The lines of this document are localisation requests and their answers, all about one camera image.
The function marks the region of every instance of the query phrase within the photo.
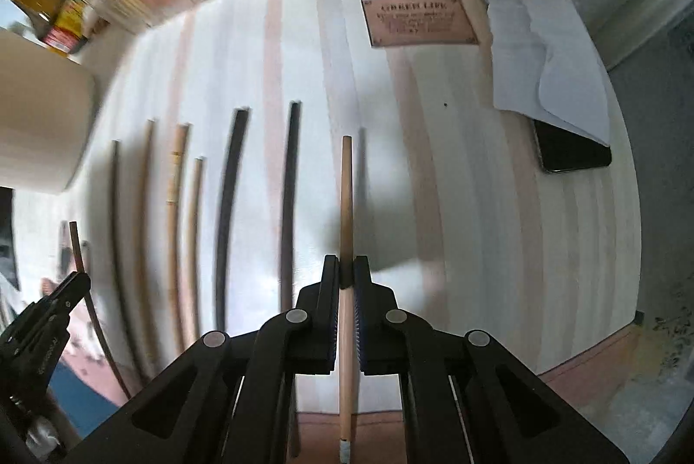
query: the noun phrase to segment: label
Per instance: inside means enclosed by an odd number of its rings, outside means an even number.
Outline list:
[[[372,47],[477,43],[460,0],[362,0]]]
[[[86,3],[65,0],[49,32],[41,40],[62,53],[70,53],[82,39],[82,20]]]

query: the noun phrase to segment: dark brown stick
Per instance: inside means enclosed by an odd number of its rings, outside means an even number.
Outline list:
[[[75,267],[77,268],[77,272],[85,272],[85,264],[82,260],[82,247],[80,246],[80,236],[77,232],[77,221],[70,222],[70,240],[72,241],[72,254],[75,257]],[[85,304],[87,305],[89,319],[91,320],[92,326],[96,333],[96,339],[98,340],[99,345],[101,345],[106,362],[108,362],[113,375],[116,376],[118,385],[123,390],[123,393],[128,399],[131,399],[132,395],[130,390],[128,390],[128,387],[123,380],[123,376],[121,376],[121,371],[118,369],[118,366],[116,366],[116,361],[113,359],[113,354],[111,353],[111,349],[108,347],[108,343],[106,342],[106,337],[103,334],[101,323],[98,321],[98,317],[96,317],[96,309],[94,307],[94,302],[92,301],[92,295],[89,292],[87,292],[85,295]]]
[[[111,180],[110,180],[110,208],[109,217],[111,221],[111,256],[113,263],[113,280],[116,285],[116,296],[121,310],[121,320],[123,322],[123,331],[126,336],[126,344],[130,350],[133,366],[138,379],[140,380],[140,388],[148,383],[149,379],[144,373],[140,357],[137,355],[137,343],[134,339],[133,323],[131,322],[128,312],[128,300],[126,297],[126,286],[123,282],[121,271],[121,253],[118,239],[118,167],[120,163],[120,141],[112,143],[111,157]]]
[[[287,149],[285,152],[285,180],[282,188],[282,227],[280,230],[280,311],[294,306],[294,198],[296,196],[296,161],[298,158],[299,120],[301,104],[293,101],[289,107]],[[289,402],[289,456],[296,458],[301,452],[301,437],[296,420],[296,385]]]
[[[226,269],[229,254],[231,213],[234,207],[236,179],[241,163],[246,125],[249,121],[247,109],[236,110],[234,127],[229,135],[224,182],[219,199],[217,219],[216,256],[214,259],[214,324],[218,331],[226,331]]]
[[[161,368],[159,358],[159,346],[157,344],[157,331],[152,315],[152,304],[147,284],[147,196],[149,191],[150,163],[152,162],[152,149],[154,146],[154,120],[147,121],[145,133],[144,153],[140,170],[140,188],[137,193],[137,211],[134,223],[134,283],[137,296],[140,300],[140,313],[142,321],[142,336],[144,337],[145,358],[154,373]]]

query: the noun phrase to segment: gray floor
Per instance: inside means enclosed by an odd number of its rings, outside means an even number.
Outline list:
[[[644,314],[626,386],[584,411],[629,457],[650,462],[694,396],[694,11],[610,71],[634,152]]]

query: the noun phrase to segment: white paper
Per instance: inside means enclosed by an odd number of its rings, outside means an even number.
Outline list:
[[[570,0],[487,0],[494,106],[609,145],[605,84]]]

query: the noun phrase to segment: black stick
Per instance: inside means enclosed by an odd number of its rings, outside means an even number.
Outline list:
[[[234,207],[234,192],[241,162],[241,151],[249,121],[249,110],[236,110],[234,127],[229,136],[226,170],[219,202],[217,219],[216,257],[214,262],[214,320],[216,328],[226,330],[226,269],[229,252],[231,212]]]
[[[289,107],[287,151],[285,154],[285,180],[282,188],[282,229],[280,233],[280,311],[294,306],[294,202],[296,196],[296,161],[299,146],[301,103],[293,101]],[[301,451],[301,437],[296,420],[296,382],[292,385],[289,401],[289,456],[296,458]]]

